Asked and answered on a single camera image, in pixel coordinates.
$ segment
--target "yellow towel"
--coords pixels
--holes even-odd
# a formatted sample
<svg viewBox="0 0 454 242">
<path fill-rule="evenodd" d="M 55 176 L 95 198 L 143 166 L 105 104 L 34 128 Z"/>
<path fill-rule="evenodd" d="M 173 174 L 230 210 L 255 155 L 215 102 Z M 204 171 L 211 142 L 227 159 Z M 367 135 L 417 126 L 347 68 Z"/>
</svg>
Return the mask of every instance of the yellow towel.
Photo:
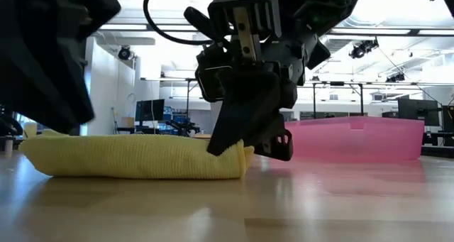
<svg viewBox="0 0 454 242">
<path fill-rule="evenodd" d="M 254 148 L 240 141 L 216 157 L 208 142 L 159 135 L 30 138 L 19 149 L 36 170 L 52 176 L 138 179 L 232 179 L 245 175 Z"/>
</svg>

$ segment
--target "wooden table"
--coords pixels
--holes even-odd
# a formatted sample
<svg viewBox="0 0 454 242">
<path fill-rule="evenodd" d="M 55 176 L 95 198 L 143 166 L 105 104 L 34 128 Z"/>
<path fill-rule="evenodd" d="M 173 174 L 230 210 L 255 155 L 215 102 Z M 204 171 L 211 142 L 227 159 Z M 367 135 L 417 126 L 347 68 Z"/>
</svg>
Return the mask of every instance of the wooden table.
<svg viewBox="0 0 454 242">
<path fill-rule="evenodd" d="M 49 178 L 0 155 L 0 241 L 454 241 L 454 163 L 254 159 L 244 180 Z"/>
</svg>

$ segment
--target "computer monitor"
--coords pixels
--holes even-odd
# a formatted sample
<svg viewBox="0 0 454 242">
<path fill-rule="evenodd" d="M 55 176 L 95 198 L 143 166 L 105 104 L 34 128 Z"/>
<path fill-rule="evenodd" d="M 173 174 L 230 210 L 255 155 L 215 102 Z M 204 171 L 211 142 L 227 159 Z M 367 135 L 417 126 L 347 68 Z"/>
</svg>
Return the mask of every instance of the computer monitor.
<svg viewBox="0 0 454 242">
<path fill-rule="evenodd" d="M 399 118 L 424 121 L 425 126 L 439 126 L 438 103 L 431 100 L 398 99 Z"/>
<path fill-rule="evenodd" d="M 135 120 L 140 122 L 140 126 L 143 121 L 161 121 L 163 116 L 164 99 L 137 101 Z"/>
</svg>

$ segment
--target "pink bin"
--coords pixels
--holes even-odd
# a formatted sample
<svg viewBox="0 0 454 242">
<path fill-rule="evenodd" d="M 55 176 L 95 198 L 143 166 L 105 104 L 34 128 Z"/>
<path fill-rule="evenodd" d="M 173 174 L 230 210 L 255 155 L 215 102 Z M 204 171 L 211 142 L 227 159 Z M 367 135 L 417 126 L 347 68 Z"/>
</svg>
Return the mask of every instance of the pink bin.
<svg viewBox="0 0 454 242">
<path fill-rule="evenodd" d="M 348 117 L 293 121 L 294 158 L 335 162 L 396 162 L 421 154 L 423 121 Z"/>
</svg>

